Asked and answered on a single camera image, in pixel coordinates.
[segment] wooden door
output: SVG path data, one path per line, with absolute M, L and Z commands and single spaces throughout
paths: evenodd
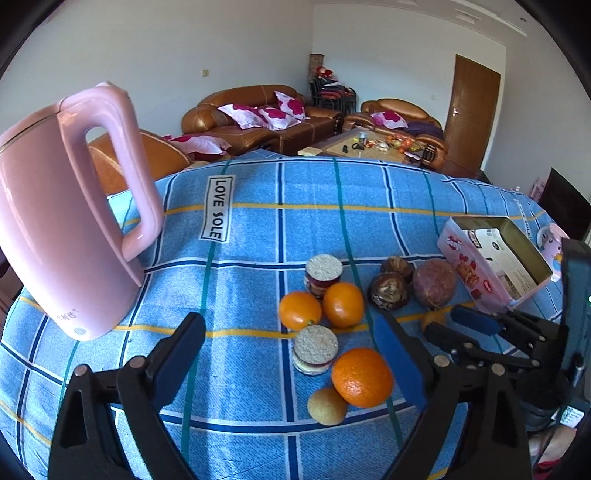
M 458 170 L 477 173 L 491 136 L 501 75 L 484 65 L 456 55 L 452 101 L 445 138 L 447 161 Z

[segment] purple sweet potato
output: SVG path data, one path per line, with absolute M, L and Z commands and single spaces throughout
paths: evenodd
M 445 260 L 427 260 L 414 271 L 417 300 L 430 309 L 444 307 L 456 292 L 456 280 L 456 273 Z

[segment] blue plaid blanket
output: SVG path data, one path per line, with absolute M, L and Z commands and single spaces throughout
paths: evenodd
M 228 241 L 200 239 L 208 234 L 202 231 L 208 178 L 224 175 L 235 185 Z M 450 215 L 507 215 L 532 238 L 551 221 L 521 193 L 372 160 L 257 151 L 166 177 L 157 187 L 164 229 L 140 257 L 144 284 L 115 330 L 76 342 L 26 291 L 9 313 L 0 344 L 0 431 L 38 479 L 47 477 L 54 423 L 76 365 L 119 368 L 146 355 L 191 310 L 204 315 L 207 338 L 161 415 L 200 479 L 379 479 L 412 430 L 416 410 L 395 388 L 387 405 L 350 407 L 340 426 L 313 421 L 308 397 L 328 386 L 330 375 L 305 377 L 293 369 L 294 334 L 277 319 L 279 300 L 303 289 L 305 263 L 319 253 L 342 259 L 343 279 L 365 290 L 389 255 L 415 265 L 441 257 L 436 241 Z M 129 192 L 109 201 L 124 231 L 138 222 Z M 469 301 L 458 284 L 452 304 Z M 558 319 L 561 305 L 557 283 L 521 309 Z M 397 316 L 420 335 L 423 313 L 413 300 Z M 372 345 L 366 323 L 337 333 L 341 352 Z M 512 348 L 469 333 L 491 351 Z M 116 408 L 114 415 L 135 474 L 149 478 L 125 415 Z M 460 406 L 432 478 L 444 474 L 464 415 Z

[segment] tall vase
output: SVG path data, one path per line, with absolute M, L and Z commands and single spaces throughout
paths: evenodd
M 324 65 L 324 55 L 322 53 L 313 53 L 310 55 L 310 69 L 308 71 L 308 82 L 310 83 L 316 77 L 316 69 Z

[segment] pink electric kettle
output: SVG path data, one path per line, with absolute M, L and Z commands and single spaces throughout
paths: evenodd
M 111 136 L 141 221 L 123 236 L 86 144 Z M 127 92 L 109 83 L 29 115 L 0 135 L 0 246 L 46 313 L 92 340 L 127 314 L 144 279 L 137 256 L 163 224 Z

